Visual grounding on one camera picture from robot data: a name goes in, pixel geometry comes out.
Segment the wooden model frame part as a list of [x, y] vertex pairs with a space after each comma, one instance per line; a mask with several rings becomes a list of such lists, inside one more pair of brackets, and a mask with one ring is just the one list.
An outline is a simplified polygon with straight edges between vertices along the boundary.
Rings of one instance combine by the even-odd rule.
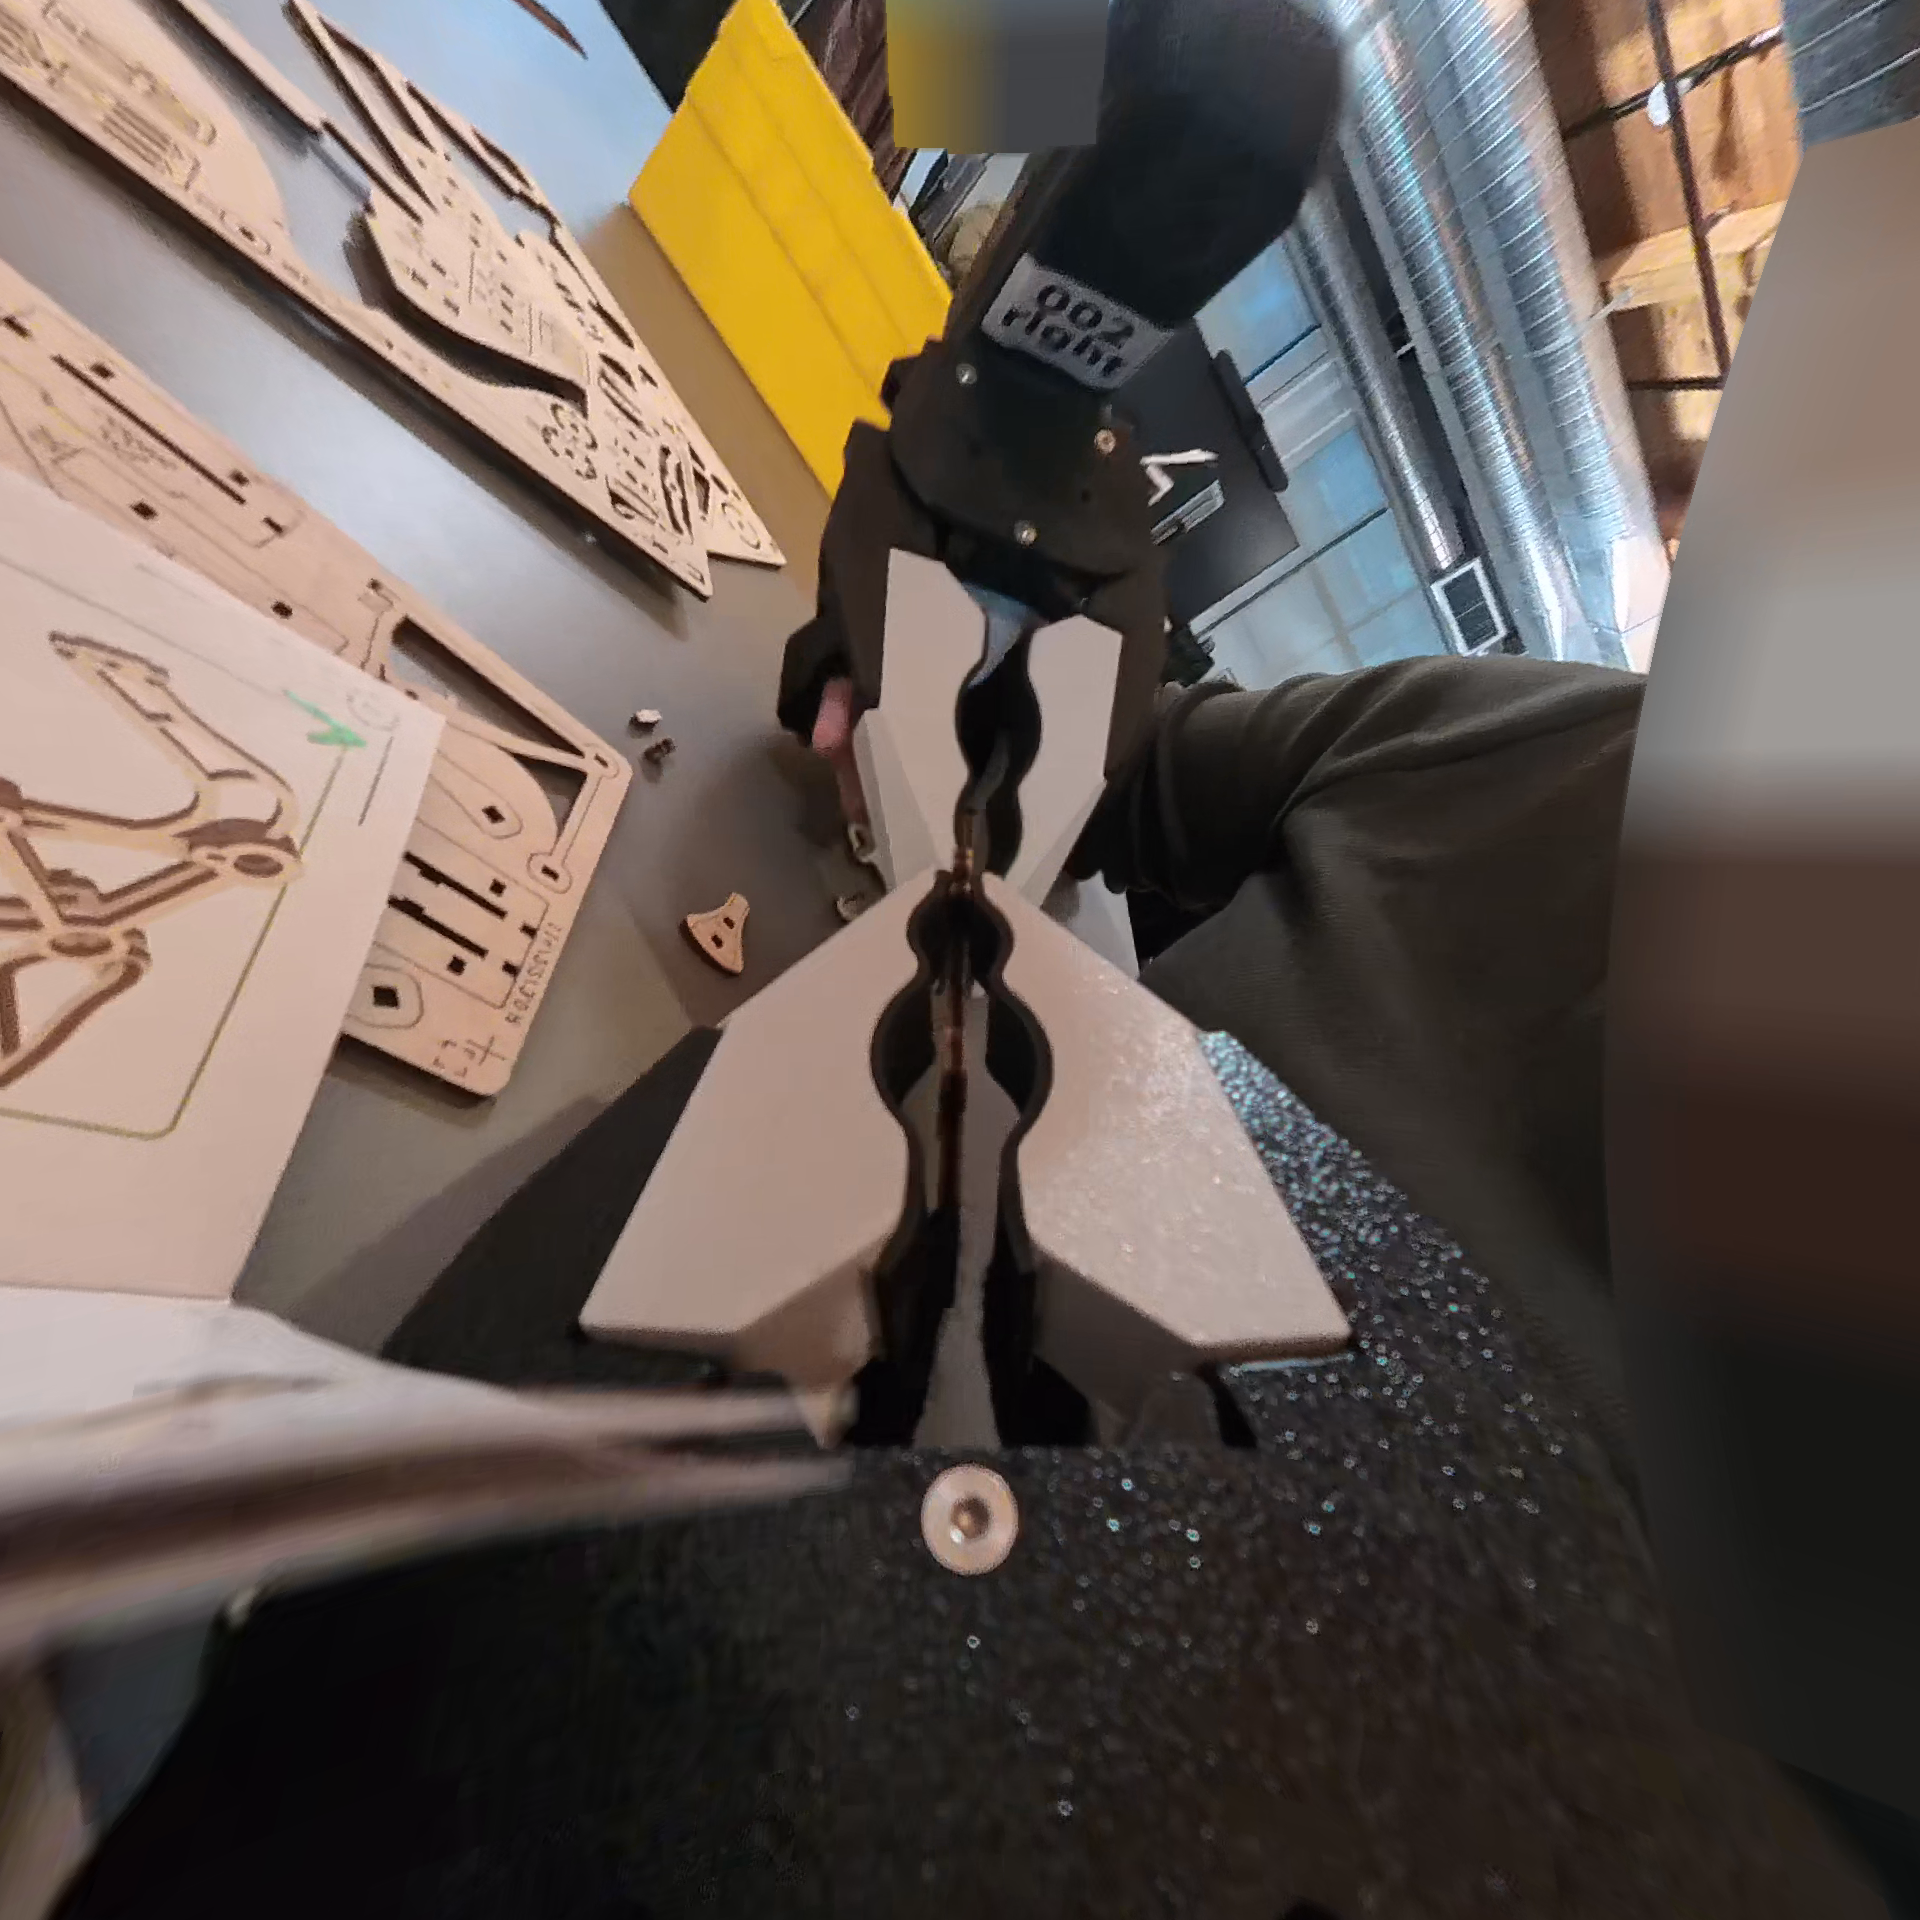
[[986, 754], [968, 762], [954, 813], [952, 876], [972, 890], [982, 876], [1005, 879], [1018, 859], [1024, 825], [1022, 766], [1010, 733], [995, 733]]

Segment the silver ventilation duct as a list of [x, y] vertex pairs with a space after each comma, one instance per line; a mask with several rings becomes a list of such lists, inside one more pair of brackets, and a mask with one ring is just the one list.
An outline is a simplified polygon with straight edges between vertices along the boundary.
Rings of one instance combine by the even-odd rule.
[[1340, 153], [1526, 648], [1649, 670], [1670, 563], [1523, 2], [1326, 5]]

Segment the yellow board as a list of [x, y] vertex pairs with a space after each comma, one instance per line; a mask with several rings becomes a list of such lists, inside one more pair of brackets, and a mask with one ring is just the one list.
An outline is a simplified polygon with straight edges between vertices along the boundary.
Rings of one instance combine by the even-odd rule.
[[948, 280], [771, 2], [737, 2], [627, 192], [825, 495], [893, 362], [948, 325]]

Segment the thin wooden model part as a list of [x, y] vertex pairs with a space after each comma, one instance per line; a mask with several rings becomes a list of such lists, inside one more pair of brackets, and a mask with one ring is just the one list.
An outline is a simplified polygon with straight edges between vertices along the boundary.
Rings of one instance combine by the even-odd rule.
[[963, 1124], [968, 1107], [968, 1009], [972, 1000], [972, 906], [970, 855], [955, 850], [940, 903], [937, 951], [930, 1010], [933, 1037], [935, 1095], [931, 1116], [930, 1233], [935, 1315], [943, 1316], [957, 1292]]

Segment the laser-cut wooden parts sheet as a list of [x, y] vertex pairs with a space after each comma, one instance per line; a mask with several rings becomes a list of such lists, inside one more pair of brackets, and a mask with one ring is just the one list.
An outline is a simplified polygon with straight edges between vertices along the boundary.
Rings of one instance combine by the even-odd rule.
[[[286, 119], [372, 180], [392, 165], [368, 126], [312, 102], [205, 5], [177, 13]], [[244, 266], [290, 295], [402, 385], [448, 407], [441, 359], [393, 306], [349, 298], [300, 254], [275, 177], [220, 84], [137, 5], [4, 5], [4, 82], [117, 165]]]
[[624, 553], [697, 598], [786, 554], [532, 175], [313, 5], [288, 5], [389, 157], [360, 222], [445, 405]]
[[632, 769], [297, 492], [2, 266], [4, 468], [443, 720], [345, 1035], [499, 1095]]

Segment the blurred pale sheet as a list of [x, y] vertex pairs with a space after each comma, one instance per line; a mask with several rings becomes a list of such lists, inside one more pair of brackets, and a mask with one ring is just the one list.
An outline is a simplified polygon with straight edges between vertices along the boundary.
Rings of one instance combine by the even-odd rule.
[[460, 1544], [835, 1493], [791, 1397], [511, 1390], [230, 1304], [2, 1292], [2, 1658]]

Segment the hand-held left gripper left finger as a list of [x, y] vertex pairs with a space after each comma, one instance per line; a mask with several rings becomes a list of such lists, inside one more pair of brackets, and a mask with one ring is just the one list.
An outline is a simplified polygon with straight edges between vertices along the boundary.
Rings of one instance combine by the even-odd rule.
[[771, 1376], [828, 1443], [908, 1444], [943, 1320], [931, 1010], [948, 875], [919, 875], [720, 1028], [582, 1330]]

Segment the person's right hand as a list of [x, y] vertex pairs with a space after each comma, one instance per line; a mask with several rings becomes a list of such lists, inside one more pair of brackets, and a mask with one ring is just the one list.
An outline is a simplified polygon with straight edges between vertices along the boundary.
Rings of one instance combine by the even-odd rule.
[[833, 613], [801, 623], [780, 656], [780, 730], [818, 757], [848, 753], [858, 720], [879, 701], [883, 642], [877, 635], [850, 628]]

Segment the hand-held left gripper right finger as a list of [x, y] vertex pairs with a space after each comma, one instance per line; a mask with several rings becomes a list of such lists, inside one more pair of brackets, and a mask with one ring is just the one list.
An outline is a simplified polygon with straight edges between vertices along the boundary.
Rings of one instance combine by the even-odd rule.
[[1140, 1404], [1172, 1374], [1342, 1353], [1348, 1315], [1199, 1030], [999, 876], [982, 895], [1049, 1071], [1013, 1150], [1036, 1356], [1093, 1404]]

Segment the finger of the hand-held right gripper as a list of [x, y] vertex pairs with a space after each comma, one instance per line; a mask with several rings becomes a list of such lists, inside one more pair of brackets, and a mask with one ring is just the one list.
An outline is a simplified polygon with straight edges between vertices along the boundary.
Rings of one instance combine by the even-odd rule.
[[854, 730], [875, 873], [887, 890], [948, 869], [970, 780], [957, 709], [989, 638], [988, 613], [943, 564], [885, 558], [875, 704]]
[[1026, 900], [1049, 895], [1106, 784], [1119, 655], [1117, 633], [1067, 618], [986, 677], [986, 869]]

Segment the white instruction booklet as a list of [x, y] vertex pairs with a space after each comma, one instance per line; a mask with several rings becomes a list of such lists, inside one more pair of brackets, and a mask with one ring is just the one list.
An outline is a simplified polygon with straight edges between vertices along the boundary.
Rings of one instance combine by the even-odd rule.
[[4, 475], [4, 1285], [232, 1294], [441, 728]]

